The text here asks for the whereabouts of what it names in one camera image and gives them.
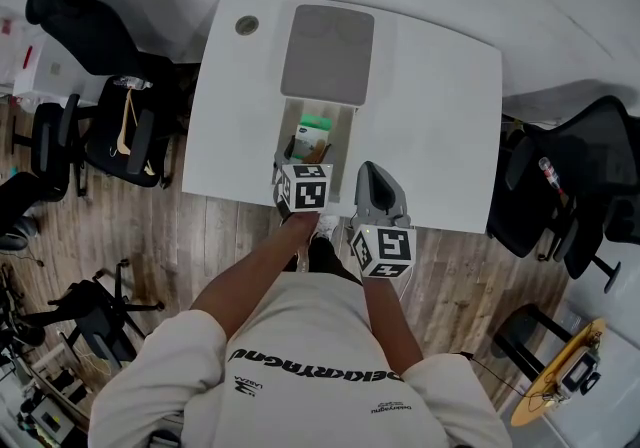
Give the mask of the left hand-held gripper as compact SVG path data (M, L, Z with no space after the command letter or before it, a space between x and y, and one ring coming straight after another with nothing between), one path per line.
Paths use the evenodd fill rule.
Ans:
M292 163L296 138L292 135L284 152L274 155L273 200L282 217L301 212L323 212L329 204L330 185L333 172L328 155L332 149L327 144L320 163Z

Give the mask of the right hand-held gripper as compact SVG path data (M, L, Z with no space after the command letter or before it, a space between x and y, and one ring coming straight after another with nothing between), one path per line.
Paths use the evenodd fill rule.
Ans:
M416 261L416 230L400 183L383 167L365 161L358 170L354 204L350 247L361 277L404 276Z

